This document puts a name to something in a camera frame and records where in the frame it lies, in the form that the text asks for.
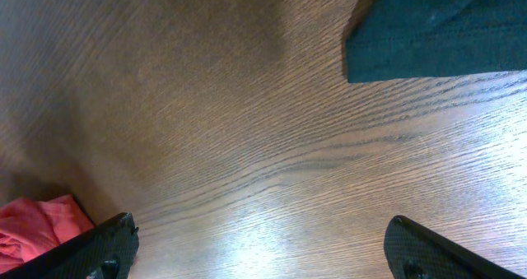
red cloth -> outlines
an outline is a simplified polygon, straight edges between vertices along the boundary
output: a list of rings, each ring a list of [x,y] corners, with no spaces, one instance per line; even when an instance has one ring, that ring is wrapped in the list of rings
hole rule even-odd
[[[0,208],[0,274],[92,228],[70,195],[49,202],[10,202]]]

black plastic object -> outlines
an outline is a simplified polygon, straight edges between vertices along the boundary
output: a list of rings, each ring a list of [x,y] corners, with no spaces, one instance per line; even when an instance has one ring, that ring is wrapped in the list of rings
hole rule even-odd
[[[124,279],[139,248],[132,214],[120,213],[95,229],[0,275],[0,279]]]
[[[405,216],[389,223],[385,255],[395,279],[523,278]]]

wood grain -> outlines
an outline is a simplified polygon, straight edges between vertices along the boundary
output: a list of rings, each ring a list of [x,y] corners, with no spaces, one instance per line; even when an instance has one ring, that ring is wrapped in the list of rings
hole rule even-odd
[[[132,212],[131,278],[390,278],[396,214],[527,276],[527,72],[348,85],[356,2],[2,0],[2,166]]]

wooden table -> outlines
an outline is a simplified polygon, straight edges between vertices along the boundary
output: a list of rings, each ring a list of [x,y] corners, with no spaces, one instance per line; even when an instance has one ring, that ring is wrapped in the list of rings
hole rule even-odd
[[[527,72],[349,85],[356,2],[2,0],[10,188],[131,212],[131,278],[390,278],[396,214],[527,276]]]

dark green fabric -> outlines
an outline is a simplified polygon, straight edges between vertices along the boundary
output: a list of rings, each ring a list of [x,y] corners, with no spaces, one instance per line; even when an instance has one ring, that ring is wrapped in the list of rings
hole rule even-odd
[[[349,82],[527,68],[527,0],[376,0],[347,39]]]

